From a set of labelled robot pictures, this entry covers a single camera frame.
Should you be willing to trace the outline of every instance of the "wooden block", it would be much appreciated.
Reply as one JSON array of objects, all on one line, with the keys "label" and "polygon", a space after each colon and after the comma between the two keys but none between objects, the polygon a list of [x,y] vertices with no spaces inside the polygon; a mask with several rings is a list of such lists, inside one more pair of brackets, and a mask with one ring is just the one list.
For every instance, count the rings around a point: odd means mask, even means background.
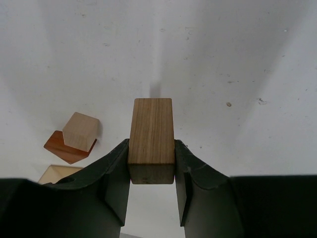
[{"label": "wooden block", "polygon": [[48,169],[44,172],[42,177],[40,178],[40,184],[45,183],[56,183],[64,177],[70,176],[82,168],[80,167],[69,167],[69,166],[58,166],[58,165],[50,165]]},{"label": "wooden block", "polygon": [[57,155],[67,163],[73,164],[82,159],[87,158],[90,152],[92,151],[96,141],[97,140],[95,140],[95,142],[93,143],[88,152],[78,150],[65,145],[63,139],[63,132],[56,130],[45,143],[44,148],[52,152],[53,154]]},{"label": "wooden block", "polygon": [[63,128],[64,144],[88,152],[97,138],[99,120],[74,113]]},{"label": "wooden block", "polygon": [[133,184],[172,184],[175,170],[172,100],[134,101],[128,168]]}]

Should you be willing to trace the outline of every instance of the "wooden cube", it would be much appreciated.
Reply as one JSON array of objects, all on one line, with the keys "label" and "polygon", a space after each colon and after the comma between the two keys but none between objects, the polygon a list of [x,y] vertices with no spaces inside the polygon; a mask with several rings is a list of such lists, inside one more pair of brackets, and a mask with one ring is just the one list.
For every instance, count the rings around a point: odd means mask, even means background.
[{"label": "wooden cube", "polygon": [[74,113],[63,128],[64,144],[88,152],[98,134],[99,120]]},{"label": "wooden cube", "polygon": [[172,100],[134,101],[128,168],[133,184],[172,184],[175,173]]}]

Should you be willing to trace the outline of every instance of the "rectangular wooden block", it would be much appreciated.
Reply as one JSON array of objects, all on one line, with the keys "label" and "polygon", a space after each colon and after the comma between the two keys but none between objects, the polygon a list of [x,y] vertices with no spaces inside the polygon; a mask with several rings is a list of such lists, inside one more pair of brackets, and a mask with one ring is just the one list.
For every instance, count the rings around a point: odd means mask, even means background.
[{"label": "rectangular wooden block", "polygon": [[172,184],[174,149],[172,99],[135,99],[128,155],[132,183]]},{"label": "rectangular wooden block", "polygon": [[63,128],[64,144],[88,152],[97,138],[99,120],[74,113]]}]

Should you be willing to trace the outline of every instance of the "white surface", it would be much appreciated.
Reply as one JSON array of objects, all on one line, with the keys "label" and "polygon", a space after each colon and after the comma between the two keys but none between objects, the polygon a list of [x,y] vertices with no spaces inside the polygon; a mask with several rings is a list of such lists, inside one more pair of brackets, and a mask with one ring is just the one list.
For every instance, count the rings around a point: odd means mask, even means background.
[{"label": "white surface", "polygon": [[[0,176],[66,164],[43,145],[75,111],[103,125],[92,163],[149,96],[226,175],[316,174],[316,39],[315,0],[0,0]],[[184,237],[175,185],[132,185],[122,232]]]},{"label": "white surface", "polygon": [[132,235],[120,233],[120,238],[141,238],[141,237],[135,237],[135,236],[132,236]]}]

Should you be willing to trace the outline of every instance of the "dark orange wooden block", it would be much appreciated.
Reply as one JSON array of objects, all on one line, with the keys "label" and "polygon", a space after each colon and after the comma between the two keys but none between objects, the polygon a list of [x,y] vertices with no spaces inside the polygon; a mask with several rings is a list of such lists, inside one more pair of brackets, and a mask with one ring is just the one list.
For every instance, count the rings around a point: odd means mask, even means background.
[{"label": "dark orange wooden block", "polygon": [[63,132],[56,130],[44,145],[44,148],[60,157],[69,164],[76,163],[89,156],[97,139],[88,152],[69,147],[64,144]]}]

